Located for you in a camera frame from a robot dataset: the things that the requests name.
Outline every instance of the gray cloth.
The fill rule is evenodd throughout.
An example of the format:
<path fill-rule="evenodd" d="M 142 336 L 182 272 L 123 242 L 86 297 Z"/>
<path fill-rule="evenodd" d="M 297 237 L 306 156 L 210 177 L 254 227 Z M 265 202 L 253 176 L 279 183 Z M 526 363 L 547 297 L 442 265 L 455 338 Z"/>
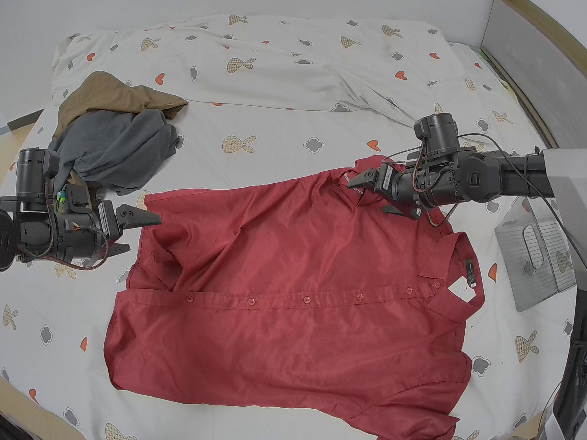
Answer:
<path fill-rule="evenodd" d="M 177 132 L 159 109 L 139 114 L 95 111 L 71 122 L 49 144 L 59 155 L 57 194 L 73 169 L 86 182 L 129 194 L 143 187 L 175 153 Z"/>

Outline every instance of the red shirt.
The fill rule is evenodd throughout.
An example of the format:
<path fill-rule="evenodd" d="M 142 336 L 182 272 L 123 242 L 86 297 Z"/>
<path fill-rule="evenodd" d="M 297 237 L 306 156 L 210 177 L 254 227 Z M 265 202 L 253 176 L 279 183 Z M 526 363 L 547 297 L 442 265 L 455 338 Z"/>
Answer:
<path fill-rule="evenodd" d="M 116 297 L 105 342 L 114 386 L 183 403 L 315 408 L 386 440 L 450 440 L 481 274 L 465 233 L 384 214 L 372 191 L 346 189 L 381 158 L 147 196 L 163 224 L 143 230 Z M 468 259 L 470 303 L 447 289 Z"/>

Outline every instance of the white bedspread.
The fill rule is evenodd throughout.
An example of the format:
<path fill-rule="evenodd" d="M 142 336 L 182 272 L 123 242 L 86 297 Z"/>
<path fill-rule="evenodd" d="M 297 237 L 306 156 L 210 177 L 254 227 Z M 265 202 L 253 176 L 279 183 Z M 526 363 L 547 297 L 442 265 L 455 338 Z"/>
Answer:
<path fill-rule="evenodd" d="M 391 154 L 417 145 L 411 125 L 440 110 L 453 114 L 461 133 L 488 133 L 508 151 L 541 144 L 484 61 L 425 23 L 221 15 L 143 29 L 64 41 L 55 57 L 53 103 L 24 144 L 48 145 L 59 104 L 95 70 L 189 100 L 172 121 L 183 136 L 177 154 L 144 191 L 108 194 L 115 207 L 141 205 L 145 194 L 166 189 L 266 184 Z M 223 151 L 229 136 L 242 147 Z M 493 149 L 481 137 L 464 140 Z M 11 171 L 0 193 L 12 195 L 14 187 Z M 466 203 L 451 219 L 469 234 L 484 275 L 494 275 L 497 265 L 496 280 L 483 281 L 486 303 L 467 323 L 464 351 L 474 372 L 454 409 L 464 439 L 476 430 L 481 440 L 507 433 L 539 412 L 566 358 L 573 291 L 515 310 L 493 232 L 512 201 Z M 120 241 L 131 252 L 95 271 L 35 261 L 1 275 L 0 308 L 9 307 L 14 326 L 0 327 L 0 375 L 88 440 L 118 439 L 116 432 L 138 440 L 371 437 L 311 409 L 179 405 L 115 390 L 102 345 L 139 233 L 125 232 Z M 516 337 L 528 340 L 533 331 L 539 352 L 520 362 Z"/>

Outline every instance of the brown cloth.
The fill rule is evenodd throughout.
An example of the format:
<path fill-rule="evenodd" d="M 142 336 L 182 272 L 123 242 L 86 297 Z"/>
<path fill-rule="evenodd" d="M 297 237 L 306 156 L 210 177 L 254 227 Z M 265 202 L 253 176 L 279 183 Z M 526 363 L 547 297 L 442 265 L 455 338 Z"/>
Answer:
<path fill-rule="evenodd" d="M 142 85 L 130 87 L 110 73 L 94 71 L 59 107 L 59 120 L 53 140 L 71 122 L 90 111 L 139 114 L 145 109 L 159 109 L 166 119 L 173 119 L 186 104 L 185 99 L 174 94 L 158 92 Z"/>

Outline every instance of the white patterned sheet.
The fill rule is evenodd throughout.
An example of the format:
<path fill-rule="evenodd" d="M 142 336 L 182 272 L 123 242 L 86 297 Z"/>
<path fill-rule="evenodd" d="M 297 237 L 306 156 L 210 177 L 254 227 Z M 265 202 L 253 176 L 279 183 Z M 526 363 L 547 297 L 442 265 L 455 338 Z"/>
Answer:
<path fill-rule="evenodd" d="M 452 113 L 460 132 L 488 133 L 507 151 L 541 145 L 486 63 L 428 24 L 221 15 L 147 30 L 96 31 L 61 44 L 53 102 L 24 144 L 48 145 L 59 104 L 94 70 L 189 100 L 172 121 L 183 136 L 176 155 L 143 191 L 107 194 L 115 207 L 141 205 L 151 192 L 267 184 L 391 154 L 415 146 L 409 126 L 435 110 Z M 227 148 L 230 136 L 240 148 Z M 481 137 L 464 141 L 493 148 Z M 12 195 L 14 186 L 11 171 L 0 194 Z M 464 351 L 474 372 L 454 409 L 463 439 L 476 430 L 481 440 L 505 434 L 539 412 L 566 358 L 573 291 L 515 310 L 493 232 L 512 201 L 462 204 L 451 219 L 471 239 L 487 299 L 467 323 Z M 95 271 L 35 261 L 1 275 L 0 309 L 8 309 L 0 326 L 0 376 L 88 440 L 372 438 L 311 409 L 180 405 L 115 390 L 102 346 L 139 233 L 125 232 L 120 242 L 131 251 Z M 517 336 L 527 341 L 521 356 Z M 530 345 L 539 352 L 525 350 Z"/>

